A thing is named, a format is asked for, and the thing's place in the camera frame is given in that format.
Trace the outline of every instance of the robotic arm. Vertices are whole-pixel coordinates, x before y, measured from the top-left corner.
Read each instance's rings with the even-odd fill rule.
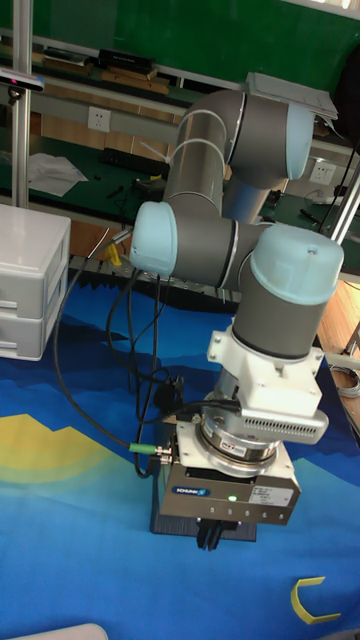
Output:
[[[233,324],[208,350],[222,365],[210,396],[238,399],[240,411],[208,407],[195,428],[178,424],[162,487],[160,513],[196,517],[209,549],[226,523],[286,524],[300,489],[282,441],[314,444],[328,424],[312,343],[343,251],[311,231],[251,224],[271,187],[303,173],[312,129],[313,114],[296,105],[206,96],[179,125],[164,201],[143,204],[135,224],[137,268],[241,292]],[[203,471],[189,480],[189,469]]]

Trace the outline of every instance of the cable connector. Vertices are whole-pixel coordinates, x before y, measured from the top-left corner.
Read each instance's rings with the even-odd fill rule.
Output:
[[[132,442],[129,447],[131,453],[142,453],[146,456],[157,456],[160,458],[161,464],[170,464],[172,462],[172,449],[164,449],[156,447],[153,444],[137,444]]]
[[[163,447],[156,447],[156,455],[160,457],[160,464],[172,463],[172,449],[164,449]]]

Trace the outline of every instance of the wooden floor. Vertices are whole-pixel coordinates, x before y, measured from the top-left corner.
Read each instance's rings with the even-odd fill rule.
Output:
[[[326,307],[318,331],[324,351],[342,353],[360,321],[360,287],[350,284],[339,281],[337,291]],[[359,349],[354,356],[359,358]],[[351,379],[345,374],[334,372],[333,375],[337,386],[352,386]],[[360,397],[342,400],[360,426]]]

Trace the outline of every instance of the electrical outlet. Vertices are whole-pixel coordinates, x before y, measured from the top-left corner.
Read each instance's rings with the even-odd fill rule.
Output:
[[[110,131],[111,111],[107,109],[99,109],[98,107],[89,107],[88,128],[96,131],[109,133]]]
[[[310,176],[310,182],[329,185],[335,170],[335,164],[330,164],[330,162],[324,162],[323,160],[316,160],[313,172]]]

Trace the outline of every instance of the black wire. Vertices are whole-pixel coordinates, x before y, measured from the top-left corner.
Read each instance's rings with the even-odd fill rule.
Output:
[[[151,367],[151,373],[152,374],[156,370],[156,361],[157,361],[160,288],[161,288],[161,282],[160,282],[160,276],[158,276],[156,294],[155,294],[155,300],[154,300],[154,320],[153,320],[153,323],[154,323],[154,337],[153,337],[153,357],[152,357],[152,367]],[[136,360],[135,343],[133,345],[133,351],[134,351],[134,358]],[[153,385],[154,385],[153,380],[151,380],[151,382],[149,383],[149,388],[148,388],[148,392],[147,392],[147,395],[146,395],[145,404],[144,404],[144,408],[143,408],[143,411],[142,411],[140,424],[139,424],[137,435],[136,435],[136,443],[137,444],[141,443],[141,436],[142,436],[142,432],[143,432],[143,428],[144,428],[144,422],[145,422],[146,414],[147,414],[147,411],[148,411],[148,408],[149,408],[149,404],[150,404],[150,400],[151,400]],[[139,464],[139,455],[137,453],[135,453],[135,456],[134,456],[134,464],[135,464],[135,471],[136,471],[137,475],[140,478],[145,479],[145,478],[148,478],[150,475],[152,475],[152,469],[148,468],[148,469],[146,469],[146,471],[142,471],[142,469],[140,468],[140,464]]]
[[[352,150],[352,152],[351,152],[351,155],[350,155],[350,158],[349,158],[349,162],[348,162],[348,163],[347,163],[347,165],[346,165],[346,169],[345,169],[344,175],[343,175],[343,177],[342,177],[342,180],[341,180],[340,185],[339,185],[339,188],[338,188],[338,192],[337,192],[337,194],[334,196],[334,199],[333,199],[333,201],[332,201],[332,203],[331,203],[331,205],[330,205],[329,209],[327,210],[327,212],[326,212],[326,214],[325,214],[325,216],[324,216],[323,220],[321,221],[320,227],[319,227],[319,229],[318,229],[318,233],[321,233],[321,231],[323,230],[323,228],[324,228],[324,224],[325,224],[326,220],[328,219],[328,217],[329,217],[329,215],[330,215],[331,211],[332,211],[332,210],[333,210],[333,208],[334,208],[334,205],[335,205],[336,199],[337,199],[337,197],[338,197],[338,194],[341,192],[342,187],[344,186],[344,182],[345,182],[345,180],[346,180],[346,176],[347,176],[347,174],[349,173],[350,165],[351,165],[351,163],[352,163],[352,160],[353,160],[353,157],[354,157],[355,153],[356,153],[356,152],[357,152],[357,150],[358,150],[358,146],[359,146],[359,144],[360,144],[360,138],[359,138],[359,140],[358,140],[357,144],[355,145],[355,147],[353,148],[353,150]]]
[[[137,360],[136,360],[136,354],[135,354],[135,339],[134,339],[134,330],[133,330],[132,315],[131,315],[131,289],[129,289],[128,294],[127,294],[126,313],[127,313],[127,321],[128,321],[128,329],[129,329],[129,340],[130,340],[130,353],[129,353],[128,364],[129,364],[129,368],[130,368],[131,359],[133,359],[133,362],[134,362],[133,371],[134,371],[135,380],[136,380],[136,394],[137,394],[137,402],[136,402],[136,408],[137,409],[136,410],[137,410],[137,416],[138,416],[138,411],[139,411],[139,406],[140,406],[140,401],[139,401],[139,397],[138,397],[139,396],[139,389],[140,389],[140,376],[139,376],[139,369],[138,369],[138,366],[137,366]],[[128,369],[128,388],[129,388],[129,393],[132,393],[130,369]]]
[[[141,271],[137,271],[136,272],[136,278],[135,280],[139,277]],[[117,309],[117,307],[119,306],[121,300],[123,299],[122,296],[122,292],[120,292],[120,294],[118,295],[118,297],[114,300],[113,305],[110,309],[107,321],[106,321],[106,338],[107,338],[107,342],[108,345],[114,355],[114,357],[116,358],[116,360],[119,362],[119,364],[124,367],[127,371],[129,371],[130,373],[134,373],[134,368],[131,366],[131,364],[127,363],[125,360],[123,360],[123,358],[120,356],[119,351],[117,349],[115,349],[114,346],[114,342],[112,339],[112,335],[111,335],[111,325],[112,325],[112,319],[114,317],[114,313]],[[142,378],[143,380],[154,380],[154,382],[156,382],[157,384],[166,384],[165,380],[162,380],[161,378],[155,378],[152,375],[148,375],[146,373],[142,373],[141,371],[138,372],[139,373],[139,377]]]
[[[351,287],[352,289],[355,289],[355,291],[360,291],[360,287],[355,287],[354,284],[351,284],[351,282],[347,282],[346,280],[344,280],[345,284],[347,284],[348,287]]]
[[[97,254],[99,254],[101,251],[103,251],[104,249],[107,249],[107,247],[110,247],[110,245],[113,244],[113,241],[110,240],[109,242],[106,242],[105,244],[101,245],[96,251],[95,253],[93,253],[92,257],[96,256]],[[129,449],[130,448],[130,444],[128,442],[125,442],[124,440],[121,440],[121,438],[117,438],[116,436],[114,436],[112,433],[110,433],[109,431],[107,431],[106,429],[104,429],[104,427],[102,427],[98,422],[96,422],[96,420],[94,420],[91,416],[89,416],[89,414],[86,413],[86,411],[84,411],[79,405],[78,403],[74,400],[74,398],[71,396],[68,388],[65,385],[65,382],[63,380],[61,371],[60,371],[60,366],[59,366],[59,353],[58,353],[58,343],[59,343],[59,330],[60,330],[60,323],[61,323],[61,319],[62,319],[62,315],[64,312],[64,308],[65,305],[69,299],[70,293],[73,290],[75,284],[77,283],[77,281],[79,280],[81,274],[83,273],[87,263],[89,262],[89,258],[86,258],[83,262],[83,264],[81,265],[81,267],[79,268],[79,270],[76,272],[73,280],[71,281],[65,296],[63,298],[63,301],[60,305],[60,309],[59,309],[59,313],[57,315],[56,321],[55,321],[55,325],[54,325],[54,335],[53,335],[53,357],[54,357],[54,366],[55,366],[55,373],[59,382],[59,385],[61,387],[61,390],[64,394],[64,396],[66,397],[66,399],[70,402],[70,404],[74,407],[74,409],[76,409],[76,411],[83,417],[85,418],[85,420],[87,420],[88,422],[90,422],[90,424],[95,427],[95,429],[97,429],[98,431],[100,431],[103,435],[107,436],[108,438],[110,438],[111,440],[113,440],[114,442],[117,442],[117,444],[120,444],[122,447],[125,447],[125,449]],[[127,293],[127,287],[130,284],[130,281],[127,283],[127,285],[124,287],[123,290],[123,295],[126,295]]]
[[[167,304],[167,298],[168,298],[169,287],[170,287],[170,280],[171,280],[171,278],[168,279],[168,282],[167,282],[167,285],[166,285],[165,299],[164,299],[164,302],[162,303],[162,305],[160,307],[160,310],[158,311],[156,316],[151,320],[151,322],[149,322],[149,324],[146,325],[145,329],[143,329],[141,331],[141,333],[139,333],[139,335],[137,336],[137,338],[136,338],[136,340],[134,342],[134,346],[136,345],[137,341],[140,340],[140,338],[142,338],[144,333],[146,333],[146,331],[148,331],[150,329],[150,327],[154,324],[154,322],[160,318],[162,312],[164,311],[164,309],[166,307],[166,304]]]

